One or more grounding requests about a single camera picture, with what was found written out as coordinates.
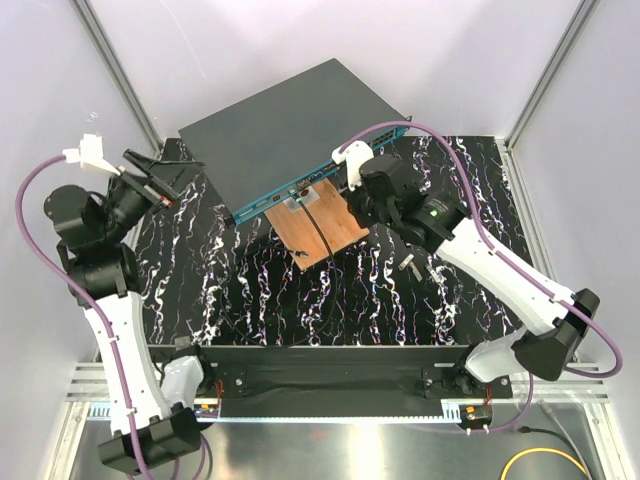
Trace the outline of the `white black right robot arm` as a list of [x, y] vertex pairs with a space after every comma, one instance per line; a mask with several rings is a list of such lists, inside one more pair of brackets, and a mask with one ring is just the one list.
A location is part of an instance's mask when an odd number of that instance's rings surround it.
[[520, 319], [516, 332], [479, 343], [454, 371], [454, 384], [476, 396], [503, 375], [527, 371], [555, 381], [585, 337], [600, 305], [590, 289], [572, 291], [549, 279], [478, 229], [461, 202], [425, 194], [418, 173], [402, 160], [371, 151], [335, 157], [346, 169], [342, 195], [359, 225], [382, 224], [410, 245], [453, 264], [488, 289]]

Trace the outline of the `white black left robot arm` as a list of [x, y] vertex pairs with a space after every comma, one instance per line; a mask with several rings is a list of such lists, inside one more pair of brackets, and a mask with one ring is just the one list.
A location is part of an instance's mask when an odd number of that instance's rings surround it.
[[112, 437], [98, 447], [101, 462], [129, 476], [197, 451], [201, 427], [196, 396], [215, 386], [216, 372], [201, 349], [178, 348], [156, 372], [147, 347], [142, 282], [133, 250], [124, 239], [149, 212], [168, 209], [201, 171], [198, 162], [153, 160], [132, 150], [136, 167], [114, 167], [101, 152], [67, 149], [61, 158], [107, 174], [105, 194], [77, 185], [54, 190], [44, 213], [60, 238], [54, 271], [83, 308], [102, 358], [111, 409]]

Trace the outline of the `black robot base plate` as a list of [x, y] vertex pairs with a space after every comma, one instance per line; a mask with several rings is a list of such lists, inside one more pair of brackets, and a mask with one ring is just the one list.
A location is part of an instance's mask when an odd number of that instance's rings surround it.
[[487, 386], [455, 385], [463, 346], [250, 347], [202, 350], [207, 379], [223, 391], [219, 413], [434, 413], [444, 400], [507, 400], [508, 375]]

